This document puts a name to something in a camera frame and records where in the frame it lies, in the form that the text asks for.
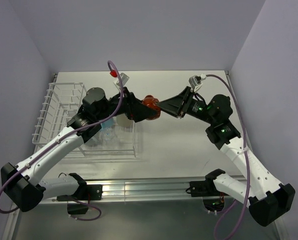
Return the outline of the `orange black mug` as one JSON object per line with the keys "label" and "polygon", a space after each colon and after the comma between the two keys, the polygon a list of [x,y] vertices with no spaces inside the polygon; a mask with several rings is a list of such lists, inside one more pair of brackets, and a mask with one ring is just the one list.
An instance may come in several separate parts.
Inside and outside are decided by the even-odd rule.
{"label": "orange black mug", "polygon": [[145,98],[142,100],[142,104],[155,110],[156,114],[154,116],[150,116],[149,118],[147,118],[147,120],[151,121],[151,120],[156,120],[160,117],[161,115],[161,109],[160,107],[157,105],[157,103],[159,103],[159,100],[155,97],[153,97],[152,95],[147,95],[145,96]]}

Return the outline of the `beige cup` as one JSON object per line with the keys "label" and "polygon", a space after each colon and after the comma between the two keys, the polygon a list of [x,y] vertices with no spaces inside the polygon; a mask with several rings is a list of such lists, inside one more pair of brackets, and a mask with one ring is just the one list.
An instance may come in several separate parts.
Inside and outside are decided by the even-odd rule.
{"label": "beige cup", "polygon": [[133,120],[129,120],[126,115],[121,114],[116,117],[116,123],[124,128],[130,128],[133,125]]}

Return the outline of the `light blue cream-lined mug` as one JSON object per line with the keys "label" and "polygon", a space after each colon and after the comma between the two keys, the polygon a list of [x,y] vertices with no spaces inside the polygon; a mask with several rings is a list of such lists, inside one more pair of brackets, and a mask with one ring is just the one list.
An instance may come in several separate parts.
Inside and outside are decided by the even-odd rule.
{"label": "light blue cream-lined mug", "polygon": [[114,127],[114,124],[115,124],[114,119],[111,118],[111,119],[101,123],[101,130],[104,131],[109,128],[112,129]]}

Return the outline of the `grey footed mug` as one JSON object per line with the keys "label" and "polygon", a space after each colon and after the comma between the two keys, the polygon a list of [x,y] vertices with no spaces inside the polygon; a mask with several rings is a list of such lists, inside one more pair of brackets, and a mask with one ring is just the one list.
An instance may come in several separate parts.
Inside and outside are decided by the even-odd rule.
{"label": "grey footed mug", "polygon": [[100,143],[101,141],[99,141],[98,139],[91,138],[85,143],[85,145],[87,147],[94,148],[94,147],[97,147]]}

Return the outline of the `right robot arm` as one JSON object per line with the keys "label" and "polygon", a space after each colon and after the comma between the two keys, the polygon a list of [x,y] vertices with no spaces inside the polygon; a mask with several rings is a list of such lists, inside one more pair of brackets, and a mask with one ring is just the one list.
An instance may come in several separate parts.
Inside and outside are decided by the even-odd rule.
{"label": "right robot arm", "polygon": [[268,226],[291,209],[295,189],[273,176],[244,142],[244,137],[229,120],[233,113],[229,96],[217,94],[206,104],[194,99],[193,95],[190,87],[186,87],[180,94],[159,102],[158,106],[173,117],[190,115],[208,123],[206,134],[210,142],[247,179],[243,184],[217,169],[206,175],[206,192],[211,195],[223,192],[246,203],[253,219],[263,227]]}

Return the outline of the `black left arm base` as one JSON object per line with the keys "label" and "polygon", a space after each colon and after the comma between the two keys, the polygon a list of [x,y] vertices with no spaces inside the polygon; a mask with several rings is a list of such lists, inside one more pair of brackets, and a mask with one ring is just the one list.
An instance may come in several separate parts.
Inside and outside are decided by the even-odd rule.
{"label": "black left arm base", "polygon": [[67,177],[71,177],[78,184],[77,189],[73,192],[73,194],[62,194],[56,197],[56,200],[59,202],[74,202],[67,204],[67,213],[71,217],[75,217],[80,221],[91,221],[91,219],[82,219],[78,217],[78,215],[84,215],[87,211],[91,209],[95,209],[98,211],[98,216],[95,219],[100,218],[102,212],[96,206],[91,206],[91,201],[99,201],[102,197],[102,185],[89,185],[87,181],[84,180],[81,176],[76,173],[69,173]]}

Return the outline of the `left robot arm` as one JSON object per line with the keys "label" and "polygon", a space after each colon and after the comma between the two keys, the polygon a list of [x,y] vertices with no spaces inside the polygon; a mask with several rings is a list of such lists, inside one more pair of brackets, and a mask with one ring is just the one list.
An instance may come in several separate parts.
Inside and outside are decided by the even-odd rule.
{"label": "left robot arm", "polygon": [[[82,200],[87,196],[87,183],[76,173],[62,178],[44,179],[44,176],[66,155],[88,142],[101,130],[101,124],[118,115],[141,122],[160,115],[157,101],[137,99],[126,87],[107,99],[105,91],[93,87],[86,92],[82,104],[62,131],[43,148],[17,165],[5,164],[1,170],[1,190],[22,212],[36,207],[42,200],[66,196]],[[0,213],[7,211],[0,208]]]}

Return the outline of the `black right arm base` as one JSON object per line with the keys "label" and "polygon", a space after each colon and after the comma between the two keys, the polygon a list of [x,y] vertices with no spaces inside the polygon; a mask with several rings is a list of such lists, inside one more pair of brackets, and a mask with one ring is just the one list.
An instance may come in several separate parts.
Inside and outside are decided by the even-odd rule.
{"label": "black right arm base", "polygon": [[219,175],[226,172],[221,169],[216,169],[205,176],[205,180],[191,181],[189,187],[186,189],[186,193],[191,197],[215,197],[213,199],[204,199],[203,205],[207,211],[210,212],[222,212],[225,207],[224,197],[226,193],[220,192],[216,189],[213,180]]}

